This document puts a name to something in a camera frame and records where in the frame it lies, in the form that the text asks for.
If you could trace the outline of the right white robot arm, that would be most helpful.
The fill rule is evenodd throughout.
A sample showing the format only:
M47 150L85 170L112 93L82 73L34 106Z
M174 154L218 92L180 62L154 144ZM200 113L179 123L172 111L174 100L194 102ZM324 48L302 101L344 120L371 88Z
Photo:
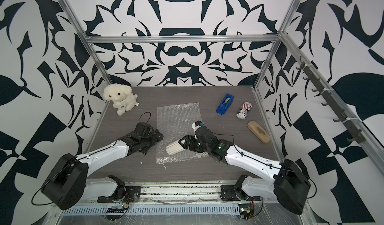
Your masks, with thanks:
M184 150L207 153L217 162L239 167L260 177L266 182L263 189L265 197L271 195L282 207L296 215L303 213L311 183L309 176L295 162L289 159L273 161L252 154L234 142L219 139L203 124L199 124L194 132L194 135L178 140Z

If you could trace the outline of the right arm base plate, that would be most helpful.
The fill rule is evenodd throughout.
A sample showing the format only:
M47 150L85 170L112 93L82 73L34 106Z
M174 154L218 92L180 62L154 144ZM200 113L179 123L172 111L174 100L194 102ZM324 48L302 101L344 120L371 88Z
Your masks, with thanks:
M247 201L249 196L236 185L221 185L220 198L224 202Z

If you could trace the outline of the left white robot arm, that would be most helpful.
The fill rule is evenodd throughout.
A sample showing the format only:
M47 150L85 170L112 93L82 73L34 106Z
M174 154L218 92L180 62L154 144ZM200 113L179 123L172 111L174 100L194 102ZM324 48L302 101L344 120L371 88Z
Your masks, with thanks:
M93 152L73 156L63 155L43 183L40 191L61 210L79 201L101 197L108 201L127 202L125 184L115 176L91 179L102 167L136 152L148 150L162 141L163 134L147 123L137 123L134 131Z

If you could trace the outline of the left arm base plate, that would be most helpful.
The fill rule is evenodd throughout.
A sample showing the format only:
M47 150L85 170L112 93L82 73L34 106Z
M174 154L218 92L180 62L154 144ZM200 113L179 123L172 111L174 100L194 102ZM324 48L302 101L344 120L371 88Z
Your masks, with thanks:
M97 203L130 203L140 198L141 186L118 186L109 197L98 197Z

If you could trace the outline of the white ribbed ceramic vase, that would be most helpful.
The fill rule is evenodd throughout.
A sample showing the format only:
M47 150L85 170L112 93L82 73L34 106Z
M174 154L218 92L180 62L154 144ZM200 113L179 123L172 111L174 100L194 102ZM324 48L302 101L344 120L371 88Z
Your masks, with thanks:
M166 147L167 154L168 155L175 155L175 154L179 153L177 151L177 145L178 145L178 141L175 141L175 142L168 144Z

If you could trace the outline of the clear bubble wrap sheet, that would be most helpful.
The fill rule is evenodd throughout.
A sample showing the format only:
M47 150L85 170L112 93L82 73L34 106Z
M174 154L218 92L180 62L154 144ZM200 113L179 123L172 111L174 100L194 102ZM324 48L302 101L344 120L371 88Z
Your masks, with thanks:
M156 163L168 164L207 157L207 153L183 150L175 155L168 155L168 144L178 141L185 135L193 135L192 124L202 119L199 103L179 104L157 108L157 129L164 135L156 145Z

